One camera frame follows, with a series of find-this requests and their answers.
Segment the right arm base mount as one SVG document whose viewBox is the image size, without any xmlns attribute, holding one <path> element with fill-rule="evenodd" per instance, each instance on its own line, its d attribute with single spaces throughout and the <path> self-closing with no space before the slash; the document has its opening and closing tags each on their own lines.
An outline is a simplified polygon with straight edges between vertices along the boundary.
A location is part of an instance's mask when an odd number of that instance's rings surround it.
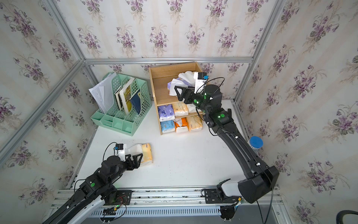
<svg viewBox="0 0 358 224">
<path fill-rule="evenodd" d="M 216 188 L 204 188 L 200 191 L 206 204 L 233 204 L 241 200 L 242 194 L 238 190 L 237 182 L 231 179 L 224 180 Z"/>
</svg>

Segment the blue tissue pack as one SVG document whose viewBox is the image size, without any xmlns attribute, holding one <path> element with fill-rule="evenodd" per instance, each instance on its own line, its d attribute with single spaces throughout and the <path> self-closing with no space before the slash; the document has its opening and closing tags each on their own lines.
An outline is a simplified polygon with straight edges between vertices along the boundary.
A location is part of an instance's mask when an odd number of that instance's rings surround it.
<svg viewBox="0 0 358 224">
<path fill-rule="evenodd" d="M 175 132 L 175 123 L 173 120 L 162 121 L 160 123 L 162 133 Z"/>
</svg>

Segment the orange yellow tissue pack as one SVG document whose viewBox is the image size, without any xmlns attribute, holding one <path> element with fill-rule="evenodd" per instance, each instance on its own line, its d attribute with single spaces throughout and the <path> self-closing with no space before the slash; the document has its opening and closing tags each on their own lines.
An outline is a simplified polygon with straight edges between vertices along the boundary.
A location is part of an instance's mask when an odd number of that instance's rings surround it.
<svg viewBox="0 0 358 224">
<path fill-rule="evenodd" d="M 145 166 L 145 165 L 153 164 L 152 148 L 151 148 L 151 145 L 149 143 L 136 144 L 136 145 L 126 149 L 125 153 L 127 155 L 130 154 L 132 156 L 142 154 L 143 157 L 142 157 L 141 163 L 140 163 L 141 166 L 142 165 Z"/>
</svg>

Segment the aluminium rail frame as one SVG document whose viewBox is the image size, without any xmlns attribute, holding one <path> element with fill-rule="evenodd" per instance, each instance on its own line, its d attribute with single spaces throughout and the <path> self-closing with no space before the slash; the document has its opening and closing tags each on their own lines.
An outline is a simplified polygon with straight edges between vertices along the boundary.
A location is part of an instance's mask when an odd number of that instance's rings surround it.
<svg viewBox="0 0 358 224">
<path fill-rule="evenodd" d="M 200 188 L 137 188 L 132 190 L 129 205 L 112 205 L 93 211 L 88 217 L 115 219 L 117 217 L 183 217 L 183 216 L 221 216 L 224 207 L 249 206 L 241 199 L 233 204 L 206 204 Z"/>
</svg>

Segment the beige tissue pack bottom shelf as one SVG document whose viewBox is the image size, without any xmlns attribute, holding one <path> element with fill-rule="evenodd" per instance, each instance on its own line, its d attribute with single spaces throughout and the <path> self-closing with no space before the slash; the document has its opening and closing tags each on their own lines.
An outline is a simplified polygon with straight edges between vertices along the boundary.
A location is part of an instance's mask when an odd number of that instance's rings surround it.
<svg viewBox="0 0 358 224">
<path fill-rule="evenodd" d="M 202 120 L 198 115 L 186 117 L 189 132 L 196 132 L 203 129 Z"/>
</svg>

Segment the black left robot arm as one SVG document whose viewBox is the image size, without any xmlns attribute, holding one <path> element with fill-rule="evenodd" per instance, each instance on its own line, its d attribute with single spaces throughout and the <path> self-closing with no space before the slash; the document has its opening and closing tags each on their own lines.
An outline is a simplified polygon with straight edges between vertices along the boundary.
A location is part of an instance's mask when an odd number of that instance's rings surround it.
<svg viewBox="0 0 358 224">
<path fill-rule="evenodd" d="M 116 202 L 117 189 L 113 184 L 125 171 L 138 169 L 142 158 L 143 154 L 128 154 L 124 160 L 116 155 L 108 157 L 44 223 L 80 224 L 96 209 Z"/>
</svg>

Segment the white cover book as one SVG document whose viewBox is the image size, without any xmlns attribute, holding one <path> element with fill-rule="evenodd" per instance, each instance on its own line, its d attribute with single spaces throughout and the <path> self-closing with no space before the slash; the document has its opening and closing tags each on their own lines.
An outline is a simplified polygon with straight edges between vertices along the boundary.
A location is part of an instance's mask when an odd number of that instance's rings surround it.
<svg viewBox="0 0 358 224">
<path fill-rule="evenodd" d="M 119 95 L 119 92 L 121 91 L 121 89 L 122 89 L 122 86 L 120 86 L 114 93 L 114 96 L 115 96 L 115 99 L 116 99 L 117 106 L 118 106 L 119 110 L 121 110 L 122 107 L 123 107 L 122 100 L 121 100 L 121 97 Z"/>
</svg>

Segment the purple white tissue pack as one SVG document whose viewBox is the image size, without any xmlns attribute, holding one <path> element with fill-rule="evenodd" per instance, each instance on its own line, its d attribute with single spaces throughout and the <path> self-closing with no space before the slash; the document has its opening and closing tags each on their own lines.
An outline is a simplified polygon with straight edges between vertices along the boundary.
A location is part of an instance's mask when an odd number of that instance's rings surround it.
<svg viewBox="0 0 358 224">
<path fill-rule="evenodd" d="M 182 86 L 182 87 L 194 87 L 195 86 L 195 79 L 194 79 L 193 71 L 187 71 L 184 73 L 180 73 L 177 78 L 173 78 L 168 84 L 167 89 L 169 91 L 170 96 L 176 96 L 174 87 Z"/>
</svg>

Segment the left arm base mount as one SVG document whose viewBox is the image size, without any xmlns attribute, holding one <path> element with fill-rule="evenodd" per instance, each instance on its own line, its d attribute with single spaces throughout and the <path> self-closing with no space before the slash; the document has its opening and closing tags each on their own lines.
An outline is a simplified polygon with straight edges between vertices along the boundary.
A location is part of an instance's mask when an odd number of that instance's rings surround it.
<svg viewBox="0 0 358 224">
<path fill-rule="evenodd" d="M 113 190 L 105 192 L 104 201 L 106 206 L 114 205 L 129 205 L 131 202 L 132 190 Z"/>
</svg>

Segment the green plastic file organizer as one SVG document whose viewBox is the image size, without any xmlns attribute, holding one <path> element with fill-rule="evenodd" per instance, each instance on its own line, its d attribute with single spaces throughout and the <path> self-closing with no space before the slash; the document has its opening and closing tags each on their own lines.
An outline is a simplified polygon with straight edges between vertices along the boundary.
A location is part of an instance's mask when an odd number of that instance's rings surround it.
<svg viewBox="0 0 358 224">
<path fill-rule="evenodd" d="M 123 87 L 123 85 L 130 78 L 132 78 L 128 75 L 119 73 L 116 74 L 117 76 L 112 80 L 113 94 L 120 86 Z M 147 82 L 145 80 L 135 78 L 135 81 L 131 85 L 131 97 L 138 90 L 140 90 L 141 96 L 140 114 L 137 114 L 133 107 L 128 114 L 125 113 L 123 107 L 121 110 L 119 110 L 114 96 L 114 104 L 107 113 L 102 113 L 102 111 L 99 109 L 91 116 L 93 123 L 99 127 L 133 136 L 152 106 Z"/>
</svg>

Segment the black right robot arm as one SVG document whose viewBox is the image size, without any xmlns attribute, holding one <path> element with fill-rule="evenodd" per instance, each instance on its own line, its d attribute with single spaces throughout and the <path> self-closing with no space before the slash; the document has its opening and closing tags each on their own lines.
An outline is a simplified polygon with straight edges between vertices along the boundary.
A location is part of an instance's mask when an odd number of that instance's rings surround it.
<svg viewBox="0 0 358 224">
<path fill-rule="evenodd" d="M 193 87 L 175 86 L 174 89 L 179 101 L 194 104 L 203 112 L 204 122 L 225 142 L 243 170 L 244 180 L 226 180 L 217 185 L 219 197 L 243 197 L 248 203 L 254 203 L 273 191 L 279 177 L 278 169 L 269 166 L 244 140 L 231 110 L 222 108 L 219 86 L 207 85 L 202 92 L 195 92 Z"/>
</svg>

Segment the blue-capped straw tube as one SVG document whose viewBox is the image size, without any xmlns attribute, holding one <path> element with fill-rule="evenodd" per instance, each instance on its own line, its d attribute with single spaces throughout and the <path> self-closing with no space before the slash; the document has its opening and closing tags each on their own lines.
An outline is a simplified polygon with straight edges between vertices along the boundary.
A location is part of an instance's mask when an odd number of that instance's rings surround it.
<svg viewBox="0 0 358 224">
<path fill-rule="evenodd" d="M 263 140 L 260 137 L 252 136 L 249 139 L 248 144 L 254 152 L 258 152 L 263 147 Z"/>
</svg>

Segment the orange white tissue pack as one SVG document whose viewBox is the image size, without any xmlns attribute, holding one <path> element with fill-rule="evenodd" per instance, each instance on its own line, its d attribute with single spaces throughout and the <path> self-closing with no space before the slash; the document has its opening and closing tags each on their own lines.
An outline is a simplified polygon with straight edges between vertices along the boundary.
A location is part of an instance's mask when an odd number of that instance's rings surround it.
<svg viewBox="0 0 358 224">
<path fill-rule="evenodd" d="M 176 133 L 184 133 L 189 131 L 186 118 L 177 118 L 174 120 L 174 124 Z"/>
</svg>

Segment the yellow cover book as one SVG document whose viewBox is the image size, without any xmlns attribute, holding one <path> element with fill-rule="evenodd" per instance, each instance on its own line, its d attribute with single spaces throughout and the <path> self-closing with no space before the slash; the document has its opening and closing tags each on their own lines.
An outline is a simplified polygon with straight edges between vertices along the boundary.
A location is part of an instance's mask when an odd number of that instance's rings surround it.
<svg viewBox="0 0 358 224">
<path fill-rule="evenodd" d="M 123 103 L 123 108 L 126 114 L 128 114 L 131 111 L 132 105 L 130 102 L 131 98 L 131 85 L 135 81 L 135 78 L 130 78 L 122 87 L 122 89 L 119 92 L 120 98 Z"/>
</svg>

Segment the dark blue book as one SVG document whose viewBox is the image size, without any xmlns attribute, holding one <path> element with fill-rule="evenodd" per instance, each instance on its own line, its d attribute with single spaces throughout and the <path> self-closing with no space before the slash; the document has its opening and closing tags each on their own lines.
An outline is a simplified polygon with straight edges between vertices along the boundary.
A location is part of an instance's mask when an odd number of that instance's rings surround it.
<svg viewBox="0 0 358 224">
<path fill-rule="evenodd" d="M 140 90 L 136 91 L 136 93 L 130 98 L 130 102 L 132 107 L 135 109 L 137 114 L 140 114 L 141 111 L 141 96 Z"/>
</svg>

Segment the white green tissue pack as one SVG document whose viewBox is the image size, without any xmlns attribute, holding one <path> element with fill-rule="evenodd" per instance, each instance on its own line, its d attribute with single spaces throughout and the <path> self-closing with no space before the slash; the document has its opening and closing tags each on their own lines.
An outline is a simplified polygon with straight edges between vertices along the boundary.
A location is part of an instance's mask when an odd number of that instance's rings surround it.
<svg viewBox="0 0 358 224">
<path fill-rule="evenodd" d="M 196 106 L 194 104 L 188 104 L 187 108 L 188 108 L 189 113 L 195 113 L 196 112 Z"/>
</svg>

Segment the purple wet wipes pack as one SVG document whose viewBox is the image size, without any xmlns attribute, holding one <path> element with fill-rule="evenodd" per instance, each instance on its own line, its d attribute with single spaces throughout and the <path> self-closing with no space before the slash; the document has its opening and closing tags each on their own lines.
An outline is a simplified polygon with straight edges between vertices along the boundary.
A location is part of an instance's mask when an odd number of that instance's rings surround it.
<svg viewBox="0 0 358 224">
<path fill-rule="evenodd" d="M 170 121 L 175 119 L 175 112 L 172 104 L 158 106 L 159 121 Z"/>
</svg>

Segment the white paper stack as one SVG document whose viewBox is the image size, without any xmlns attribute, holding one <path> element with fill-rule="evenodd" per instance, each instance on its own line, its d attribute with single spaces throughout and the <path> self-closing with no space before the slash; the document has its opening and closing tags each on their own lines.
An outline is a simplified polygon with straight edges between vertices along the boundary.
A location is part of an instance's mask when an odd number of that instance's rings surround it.
<svg viewBox="0 0 358 224">
<path fill-rule="evenodd" d="M 107 113 L 113 106 L 114 94 L 112 91 L 112 80 L 116 76 L 116 73 L 110 73 L 104 80 L 89 89 L 90 94 L 95 99 L 102 113 Z"/>
</svg>

